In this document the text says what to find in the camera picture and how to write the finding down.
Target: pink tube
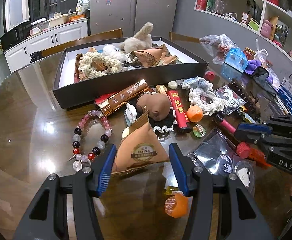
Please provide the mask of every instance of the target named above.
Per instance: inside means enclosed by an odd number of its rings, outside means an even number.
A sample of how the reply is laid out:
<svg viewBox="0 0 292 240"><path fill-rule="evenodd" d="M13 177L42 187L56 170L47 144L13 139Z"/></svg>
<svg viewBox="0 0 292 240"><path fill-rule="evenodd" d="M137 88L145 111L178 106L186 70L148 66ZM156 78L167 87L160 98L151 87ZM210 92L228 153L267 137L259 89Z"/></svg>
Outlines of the pink tube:
<svg viewBox="0 0 292 240"><path fill-rule="evenodd" d="M229 122L227 122L225 119L220 123L222 127L227 129L230 133L234 134L236 129L233 127Z"/></svg>

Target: stainless steel refrigerator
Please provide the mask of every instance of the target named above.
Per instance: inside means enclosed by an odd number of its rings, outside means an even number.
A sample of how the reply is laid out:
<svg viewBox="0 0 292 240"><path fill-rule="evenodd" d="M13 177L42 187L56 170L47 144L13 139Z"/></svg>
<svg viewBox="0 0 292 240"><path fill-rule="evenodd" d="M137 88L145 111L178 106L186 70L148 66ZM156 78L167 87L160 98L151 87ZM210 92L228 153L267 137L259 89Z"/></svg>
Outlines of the stainless steel refrigerator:
<svg viewBox="0 0 292 240"><path fill-rule="evenodd" d="M117 28L133 36L146 22L154 24L152 36L168 38L177 0L90 0L91 33Z"/></svg>

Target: wooden chair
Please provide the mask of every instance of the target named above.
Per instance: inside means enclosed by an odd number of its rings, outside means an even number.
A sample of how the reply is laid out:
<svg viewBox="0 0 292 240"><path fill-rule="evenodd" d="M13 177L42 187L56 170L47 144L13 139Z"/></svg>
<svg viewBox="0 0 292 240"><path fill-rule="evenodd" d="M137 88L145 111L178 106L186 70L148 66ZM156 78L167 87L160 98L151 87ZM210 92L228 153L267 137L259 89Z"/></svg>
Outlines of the wooden chair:
<svg viewBox="0 0 292 240"><path fill-rule="evenodd" d="M93 41L101 41L101 40L108 40L108 39L115 39L115 38L123 38L123 30L122 28L116 29L116 30L111 30L111 31L107 31L107 32L102 32L102 33L96 33L78 40L74 40L74 41L69 41L69 42L65 42L63 44L48 48L48 49L44 49L38 52L34 52L31 55L31 63L35 62L43 57L47 57L50 55L53 55L55 53L58 52L62 52L64 51L65 48L69 48L75 45L81 45L81 44L85 44L85 43L89 43L89 42L93 42Z"/></svg>
<svg viewBox="0 0 292 240"><path fill-rule="evenodd" d="M189 41L189 42L194 42L194 43L200 43L200 39L198 38L189 37L189 36L181 35L174 32L169 32L169 40L170 41Z"/></svg>

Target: wooden dining table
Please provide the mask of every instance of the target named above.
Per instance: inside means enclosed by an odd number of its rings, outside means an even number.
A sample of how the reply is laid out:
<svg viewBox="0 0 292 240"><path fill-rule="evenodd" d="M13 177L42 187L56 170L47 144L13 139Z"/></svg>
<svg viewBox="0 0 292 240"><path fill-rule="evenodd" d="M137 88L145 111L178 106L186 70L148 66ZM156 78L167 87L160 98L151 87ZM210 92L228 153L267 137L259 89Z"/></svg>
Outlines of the wooden dining table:
<svg viewBox="0 0 292 240"><path fill-rule="evenodd" d="M51 173L58 176L74 174L72 137L77 123L94 103L71 110L62 109L52 92L61 53L12 73L0 86L0 233L12 239L19 221L43 181ZM209 64L215 73L213 89L235 77L242 80L247 91L259 97L261 119L267 120L269 100L261 87L245 74L225 65ZM189 107L188 91L179 90L182 103ZM108 117L112 125L109 142L117 147L127 127L120 108ZM226 117L233 126L242 122L235 113ZM209 116L200 124L207 134L217 125ZM224 134L234 141L227 131ZM97 123L90 126L84 150L91 151L104 129ZM194 151L202 140L192 133L176 136L171 132L161 140L165 150L177 142L184 155ZM254 199L271 231L278 236L292 208L287 184L290 176L276 168L255 167ZM168 198L167 184L176 181L170 163L155 163L136 172L111 178L106 192L95 205L105 240L177 240L185 231L188 215L172 218L164 212ZM218 195L214 194L210 239L215 239L218 224ZM70 239L76 239L72 195L67 195L67 219Z"/></svg>

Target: orange ball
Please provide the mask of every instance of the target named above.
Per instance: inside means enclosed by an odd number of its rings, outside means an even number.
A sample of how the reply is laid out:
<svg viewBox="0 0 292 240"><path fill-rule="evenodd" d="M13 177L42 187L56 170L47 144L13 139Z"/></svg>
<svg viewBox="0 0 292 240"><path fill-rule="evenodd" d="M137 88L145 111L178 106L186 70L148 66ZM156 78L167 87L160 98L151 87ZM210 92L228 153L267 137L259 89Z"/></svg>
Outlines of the orange ball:
<svg viewBox="0 0 292 240"><path fill-rule="evenodd" d="M187 111L187 117L191 122L199 122L203 118L203 111L199 106L191 106Z"/></svg>

